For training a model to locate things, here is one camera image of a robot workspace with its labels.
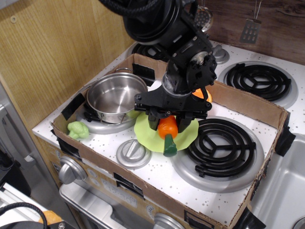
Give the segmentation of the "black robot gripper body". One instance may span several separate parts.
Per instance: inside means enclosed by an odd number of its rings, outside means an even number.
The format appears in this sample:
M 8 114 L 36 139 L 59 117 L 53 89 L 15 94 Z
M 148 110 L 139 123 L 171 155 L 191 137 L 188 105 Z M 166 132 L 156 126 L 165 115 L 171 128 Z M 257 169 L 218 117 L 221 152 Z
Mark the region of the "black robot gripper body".
M 155 116 L 183 116 L 190 112 L 203 117 L 211 109 L 205 100 L 196 99 L 193 92 L 213 85 L 217 66 L 212 45 L 205 35 L 182 36 L 176 42 L 157 47 L 168 58 L 162 85 L 154 91 L 134 97 L 135 110 L 155 112 Z

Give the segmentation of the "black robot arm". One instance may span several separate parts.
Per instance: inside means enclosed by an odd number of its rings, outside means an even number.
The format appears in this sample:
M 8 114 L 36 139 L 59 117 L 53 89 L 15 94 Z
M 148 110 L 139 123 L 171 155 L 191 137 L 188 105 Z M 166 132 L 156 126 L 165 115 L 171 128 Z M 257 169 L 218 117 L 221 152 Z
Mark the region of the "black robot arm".
M 157 47 L 168 59 L 162 84 L 137 94 L 135 110 L 148 115 L 151 129 L 171 115 L 179 133 L 196 118 L 205 119 L 211 104 L 194 92 L 213 85 L 217 66 L 212 45 L 195 21 L 195 0 L 104 0 L 103 5 L 122 16 L 128 35 L 142 45 Z

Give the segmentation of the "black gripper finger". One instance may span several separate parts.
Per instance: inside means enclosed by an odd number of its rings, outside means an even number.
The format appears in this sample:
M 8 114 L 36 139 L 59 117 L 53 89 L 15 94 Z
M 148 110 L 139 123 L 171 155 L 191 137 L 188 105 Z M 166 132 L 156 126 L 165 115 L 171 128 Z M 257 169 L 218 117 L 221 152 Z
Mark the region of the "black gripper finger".
M 160 122 L 160 118 L 156 117 L 152 112 L 149 112 L 148 114 L 148 123 L 149 123 L 149 127 L 156 131 L 158 128 Z
M 178 133 L 182 133 L 193 120 L 192 114 L 181 114 L 176 116 L 176 123 L 178 127 Z

